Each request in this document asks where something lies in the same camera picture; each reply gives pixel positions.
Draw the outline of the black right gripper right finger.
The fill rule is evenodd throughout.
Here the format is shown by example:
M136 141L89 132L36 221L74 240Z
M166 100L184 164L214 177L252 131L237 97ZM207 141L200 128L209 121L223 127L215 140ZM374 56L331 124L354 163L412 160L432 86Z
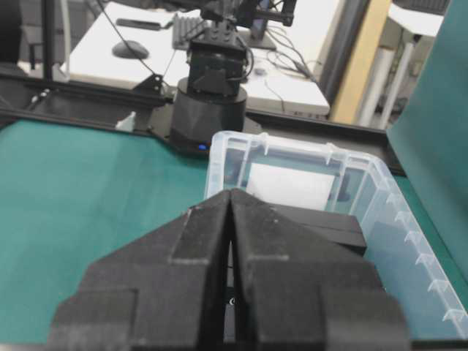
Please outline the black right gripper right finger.
M255 350L408 350L375 266L240 189L230 193L235 336Z

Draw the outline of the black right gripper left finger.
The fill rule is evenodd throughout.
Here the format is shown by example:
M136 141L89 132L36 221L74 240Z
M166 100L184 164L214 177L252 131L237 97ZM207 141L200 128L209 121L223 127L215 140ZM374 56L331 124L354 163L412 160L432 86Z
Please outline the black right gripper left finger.
M228 191L87 267L49 350L216 350L224 337Z

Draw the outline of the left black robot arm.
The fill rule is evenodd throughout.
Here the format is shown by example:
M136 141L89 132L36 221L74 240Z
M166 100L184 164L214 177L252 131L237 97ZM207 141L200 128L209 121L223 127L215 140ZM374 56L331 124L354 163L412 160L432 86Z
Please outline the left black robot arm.
M203 154L221 131L244 128L247 93L241 87L253 67L248 45L237 28L256 20L291 26L295 1L281 9L259 1L177 1L183 10L199 10L209 27L187 33L189 74L179 81L170 120L168 142L179 151Z

